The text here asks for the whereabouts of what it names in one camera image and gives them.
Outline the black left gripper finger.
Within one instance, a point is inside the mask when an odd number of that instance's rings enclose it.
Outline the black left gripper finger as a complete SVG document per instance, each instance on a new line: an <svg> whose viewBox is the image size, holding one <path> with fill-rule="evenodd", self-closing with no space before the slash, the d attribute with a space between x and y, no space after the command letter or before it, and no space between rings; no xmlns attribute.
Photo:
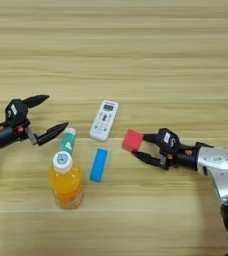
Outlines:
<svg viewBox="0 0 228 256"><path fill-rule="evenodd" d="M26 98L22 101L23 105L26 108L34 108L49 98L49 95L36 95L29 98Z"/></svg>
<svg viewBox="0 0 228 256"><path fill-rule="evenodd" d="M68 126L68 122L58 124L50 129L47 132L37 138L37 144L42 146L51 140L55 139L59 134L61 134L66 127Z"/></svg>

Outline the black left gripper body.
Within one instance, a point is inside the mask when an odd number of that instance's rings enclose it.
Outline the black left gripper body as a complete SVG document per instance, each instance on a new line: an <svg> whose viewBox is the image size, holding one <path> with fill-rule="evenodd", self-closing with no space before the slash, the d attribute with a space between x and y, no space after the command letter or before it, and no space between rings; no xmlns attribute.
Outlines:
<svg viewBox="0 0 228 256"><path fill-rule="evenodd" d="M37 137L30 130L30 121L25 119L22 123L12 127L7 122L0 123L0 149L15 142L29 139L33 145L37 143Z"/></svg>

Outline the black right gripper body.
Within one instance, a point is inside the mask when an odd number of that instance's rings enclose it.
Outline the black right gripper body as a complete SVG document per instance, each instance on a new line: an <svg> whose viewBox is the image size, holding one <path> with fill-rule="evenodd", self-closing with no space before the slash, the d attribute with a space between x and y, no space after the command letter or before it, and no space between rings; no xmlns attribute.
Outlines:
<svg viewBox="0 0 228 256"><path fill-rule="evenodd" d="M167 159L169 167L178 168L182 166L196 170L199 149L199 146L182 145L177 153L168 153L164 150L160 150L160 154Z"/></svg>

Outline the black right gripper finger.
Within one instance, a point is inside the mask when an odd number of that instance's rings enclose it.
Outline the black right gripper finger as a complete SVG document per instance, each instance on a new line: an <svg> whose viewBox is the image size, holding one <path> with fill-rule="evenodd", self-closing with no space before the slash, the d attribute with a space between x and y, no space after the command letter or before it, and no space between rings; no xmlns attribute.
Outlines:
<svg viewBox="0 0 228 256"><path fill-rule="evenodd" d="M139 152L139 151L133 151L132 155L141 160L142 162L152 165L152 166L160 166L161 161L158 158L152 157L150 154Z"/></svg>
<svg viewBox="0 0 228 256"><path fill-rule="evenodd" d="M158 135L157 134L144 134L143 140L149 143L158 143Z"/></svg>

